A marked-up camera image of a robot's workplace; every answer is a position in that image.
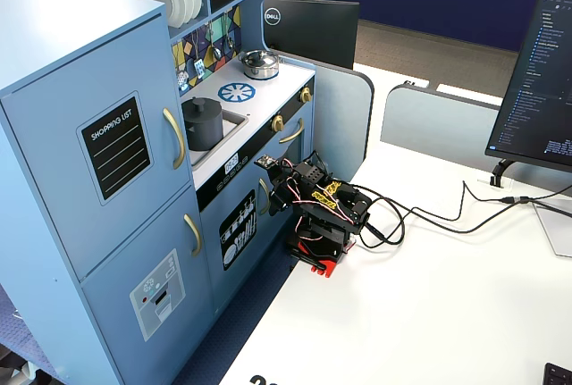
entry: keyboard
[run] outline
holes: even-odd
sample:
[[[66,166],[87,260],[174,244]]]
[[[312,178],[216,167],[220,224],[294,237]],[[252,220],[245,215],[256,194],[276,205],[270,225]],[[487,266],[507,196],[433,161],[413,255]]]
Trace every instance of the keyboard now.
[[[572,372],[557,365],[546,363],[543,385],[572,385]]]

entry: printed number on desk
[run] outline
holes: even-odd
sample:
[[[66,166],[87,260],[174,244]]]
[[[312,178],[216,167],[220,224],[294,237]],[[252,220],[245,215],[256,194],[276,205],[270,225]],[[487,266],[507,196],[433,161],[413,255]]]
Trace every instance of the printed number on desk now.
[[[260,376],[259,374],[252,377],[250,383],[254,383],[256,385],[266,385],[266,379]]]

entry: colorful tile backsplash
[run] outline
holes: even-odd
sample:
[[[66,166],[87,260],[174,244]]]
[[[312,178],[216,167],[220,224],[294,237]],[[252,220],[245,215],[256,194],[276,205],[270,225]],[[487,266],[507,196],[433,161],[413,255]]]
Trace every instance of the colorful tile backsplash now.
[[[240,52],[242,47],[240,8],[238,6],[232,7],[227,13],[213,20],[212,27],[214,46],[223,52],[223,58],[219,62],[213,57],[208,23],[172,45],[172,58],[175,70],[188,73],[189,88],[194,88],[206,80],[213,72],[220,70]],[[231,49],[229,46],[227,32],[228,38],[231,38],[234,43],[234,49]],[[202,59],[205,63],[205,75],[201,79],[197,76],[197,71],[195,70],[194,62],[197,59]],[[184,95],[189,91],[189,88],[179,89],[179,94],[181,96]]]

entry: robotic arm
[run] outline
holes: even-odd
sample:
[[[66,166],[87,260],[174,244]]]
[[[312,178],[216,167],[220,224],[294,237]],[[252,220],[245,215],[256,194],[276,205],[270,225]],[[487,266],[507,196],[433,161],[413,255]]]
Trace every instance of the robotic arm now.
[[[372,200],[308,159],[294,164],[263,155],[255,163],[268,172],[273,185],[270,215],[293,206],[299,217],[296,237],[289,241],[291,254],[329,278],[347,251],[350,235],[366,225]]]

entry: dell monitor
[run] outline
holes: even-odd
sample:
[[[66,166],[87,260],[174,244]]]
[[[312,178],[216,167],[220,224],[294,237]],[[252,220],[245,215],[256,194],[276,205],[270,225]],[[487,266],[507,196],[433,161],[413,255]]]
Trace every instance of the dell monitor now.
[[[269,48],[353,69],[359,3],[265,0]]]
[[[572,0],[537,0],[485,153],[572,172]],[[572,256],[570,218],[536,211],[555,253]]]

